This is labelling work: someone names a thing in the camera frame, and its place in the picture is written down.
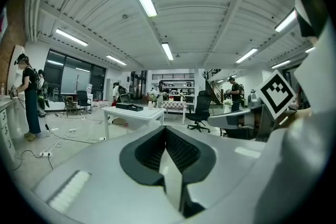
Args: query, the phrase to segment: staircase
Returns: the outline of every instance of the staircase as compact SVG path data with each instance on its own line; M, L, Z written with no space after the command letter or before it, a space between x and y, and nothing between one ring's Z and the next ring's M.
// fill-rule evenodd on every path
M221 104L221 91L218 86L212 81L212 84L205 80L205 89L211 95L211 102L215 102L217 105Z

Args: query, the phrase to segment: vr headset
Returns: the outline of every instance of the vr headset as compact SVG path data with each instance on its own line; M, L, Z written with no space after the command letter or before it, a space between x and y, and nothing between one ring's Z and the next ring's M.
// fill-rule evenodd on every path
M26 56L25 54L20 54L19 57L17 57L17 59L15 60L14 65L18 65L19 61L21 61L21 60L27 61L28 56Z

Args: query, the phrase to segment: black t-shirt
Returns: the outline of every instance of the black t-shirt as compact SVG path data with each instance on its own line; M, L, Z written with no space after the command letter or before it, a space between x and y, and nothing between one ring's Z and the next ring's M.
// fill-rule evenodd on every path
M28 76L29 76L29 85L25 91L36 90L34 71L30 67L26 67L25 70L23 71L22 84L25 84L25 77Z
M232 91L238 91L239 90L239 84L236 82L232 85ZM239 94L231 94L232 96L232 101L236 102L236 101L240 101L240 93Z

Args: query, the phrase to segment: black box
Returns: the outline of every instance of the black box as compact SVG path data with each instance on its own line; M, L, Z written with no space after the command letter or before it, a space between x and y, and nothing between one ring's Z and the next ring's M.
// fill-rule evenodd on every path
M129 107L130 105L132 105L132 104L129 104L129 103L116 103L116 104L115 104L115 107L116 107L117 109L126 109L126 110L128 110L128 107Z
M138 106L135 104L128 104L128 103L116 103L115 107L117 109L126 109L126 110L132 110L132 111L142 111L143 106Z
M128 110L132 110L132 111L142 111L143 110L143 106L138 106L138 105L130 105L128 107Z

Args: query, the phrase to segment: power strip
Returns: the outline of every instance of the power strip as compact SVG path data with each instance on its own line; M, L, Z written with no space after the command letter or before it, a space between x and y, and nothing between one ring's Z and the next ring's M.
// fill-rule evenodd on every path
M43 157L43 158L51 158L52 157L52 153L51 152L40 152L40 157Z

